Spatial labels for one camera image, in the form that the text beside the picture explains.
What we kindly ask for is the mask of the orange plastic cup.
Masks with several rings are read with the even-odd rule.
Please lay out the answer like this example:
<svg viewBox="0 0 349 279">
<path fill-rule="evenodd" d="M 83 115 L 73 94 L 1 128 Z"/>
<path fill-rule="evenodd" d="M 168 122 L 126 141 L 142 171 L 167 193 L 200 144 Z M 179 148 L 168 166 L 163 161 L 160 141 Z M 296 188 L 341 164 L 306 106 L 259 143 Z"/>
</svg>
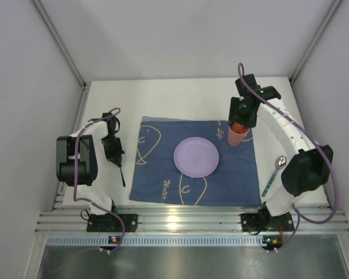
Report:
<svg viewBox="0 0 349 279">
<path fill-rule="evenodd" d="M 247 134 L 250 132 L 249 128 L 245 128 L 239 123 L 234 123 L 229 126 L 227 133 L 227 141 L 231 146 L 238 146 L 245 140 Z"/>
</svg>

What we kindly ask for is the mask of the spoon with green handle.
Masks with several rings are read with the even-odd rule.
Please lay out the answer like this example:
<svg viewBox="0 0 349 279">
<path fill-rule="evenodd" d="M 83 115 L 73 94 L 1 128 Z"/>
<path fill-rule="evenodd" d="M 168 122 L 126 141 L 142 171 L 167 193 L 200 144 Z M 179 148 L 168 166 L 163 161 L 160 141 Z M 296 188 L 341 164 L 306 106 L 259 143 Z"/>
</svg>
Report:
<svg viewBox="0 0 349 279">
<path fill-rule="evenodd" d="M 276 159 L 275 161 L 275 169 L 274 169 L 274 172 L 272 173 L 266 187 L 264 188 L 261 196 L 262 197 L 265 197 L 266 194 L 268 193 L 270 187 L 272 186 L 278 172 L 285 167 L 285 165 L 287 164 L 287 157 L 286 156 L 280 156 Z"/>
</svg>

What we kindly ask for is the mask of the purple plastic plate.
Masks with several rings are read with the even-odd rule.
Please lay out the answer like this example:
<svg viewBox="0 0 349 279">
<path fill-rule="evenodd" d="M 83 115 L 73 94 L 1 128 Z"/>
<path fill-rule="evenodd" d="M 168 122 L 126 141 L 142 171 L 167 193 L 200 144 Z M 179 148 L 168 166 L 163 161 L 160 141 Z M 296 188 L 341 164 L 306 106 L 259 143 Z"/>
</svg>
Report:
<svg viewBox="0 0 349 279">
<path fill-rule="evenodd" d="M 204 178 L 216 170 L 219 152 L 210 140 L 190 137 L 177 145 L 173 160 L 181 174 L 191 178 Z"/>
</svg>

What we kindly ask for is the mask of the blue cloth placemat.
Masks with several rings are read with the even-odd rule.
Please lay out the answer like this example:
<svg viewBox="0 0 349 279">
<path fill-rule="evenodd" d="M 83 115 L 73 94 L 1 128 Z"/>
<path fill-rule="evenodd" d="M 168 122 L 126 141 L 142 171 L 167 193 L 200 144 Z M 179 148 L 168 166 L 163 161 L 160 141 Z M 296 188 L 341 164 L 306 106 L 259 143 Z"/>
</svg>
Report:
<svg viewBox="0 0 349 279">
<path fill-rule="evenodd" d="M 140 202 L 199 206 L 258 206 L 261 204 L 253 134 L 238 146 L 227 141 L 223 120 L 189 121 L 144 116 L 130 199 Z M 200 178 L 185 175 L 175 165 L 179 143 L 191 137 L 210 141 L 219 161 Z"/>
</svg>

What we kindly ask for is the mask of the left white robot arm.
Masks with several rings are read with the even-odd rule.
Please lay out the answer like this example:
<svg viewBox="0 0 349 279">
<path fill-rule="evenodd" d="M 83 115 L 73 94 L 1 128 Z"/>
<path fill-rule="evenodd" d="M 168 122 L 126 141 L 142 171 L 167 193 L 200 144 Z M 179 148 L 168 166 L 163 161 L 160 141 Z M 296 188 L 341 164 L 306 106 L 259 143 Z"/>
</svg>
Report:
<svg viewBox="0 0 349 279">
<path fill-rule="evenodd" d="M 117 133 L 120 121 L 116 108 L 91 119 L 87 124 L 67 136 L 56 140 L 56 176 L 73 188 L 73 201 L 88 203 L 91 213 L 117 214 L 115 203 L 102 187 L 98 178 L 99 167 L 111 163 L 122 168 L 124 150 Z"/>
</svg>

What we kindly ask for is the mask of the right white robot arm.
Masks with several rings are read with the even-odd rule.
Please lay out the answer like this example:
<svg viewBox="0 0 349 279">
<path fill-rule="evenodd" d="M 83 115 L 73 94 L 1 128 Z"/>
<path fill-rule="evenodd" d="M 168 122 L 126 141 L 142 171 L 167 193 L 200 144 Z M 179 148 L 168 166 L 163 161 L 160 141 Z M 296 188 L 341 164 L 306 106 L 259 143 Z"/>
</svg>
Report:
<svg viewBox="0 0 349 279">
<path fill-rule="evenodd" d="M 230 100 L 229 125 L 254 128 L 262 120 L 286 154 L 287 164 L 273 182 L 276 190 L 268 195 L 260 211 L 268 220 L 277 219 L 303 196 L 328 182 L 333 150 L 313 142 L 296 127 L 275 87 L 261 87 L 253 74 L 238 78 L 235 85 L 239 96 Z"/>
</svg>

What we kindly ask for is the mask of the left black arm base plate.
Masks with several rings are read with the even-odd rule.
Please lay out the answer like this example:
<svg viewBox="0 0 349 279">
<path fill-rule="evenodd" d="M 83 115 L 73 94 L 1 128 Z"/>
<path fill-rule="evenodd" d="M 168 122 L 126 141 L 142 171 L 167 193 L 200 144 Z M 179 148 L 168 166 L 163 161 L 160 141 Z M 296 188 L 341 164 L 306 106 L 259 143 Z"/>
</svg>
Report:
<svg viewBox="0 0 349 279">
<path fill-rule="evenodd" d="M 137 214 L 119 214 L 120 219 L 123 221 L 125 232 L 133 233 L 138 226 Z M 118 218 L 113 217 L 111 214 L 95 215 L 91 214 L 88 217 L 87 232 L 89 233 L 122 233 L 123 226 Z"/>
</svg>

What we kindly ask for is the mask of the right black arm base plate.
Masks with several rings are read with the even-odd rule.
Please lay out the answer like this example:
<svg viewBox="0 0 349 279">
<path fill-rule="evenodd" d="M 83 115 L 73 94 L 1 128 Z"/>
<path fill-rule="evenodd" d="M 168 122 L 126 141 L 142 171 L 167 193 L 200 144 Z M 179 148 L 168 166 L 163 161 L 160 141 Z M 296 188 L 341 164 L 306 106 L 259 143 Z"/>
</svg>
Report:
<svg viewBox="0 0 349 279">
<path fill-rule="evenodd" d="M 257 213 L 243 213 L 240 215 L 242 231 L 251 235 L 258 235 L 265 228 Z"/>
</svg>

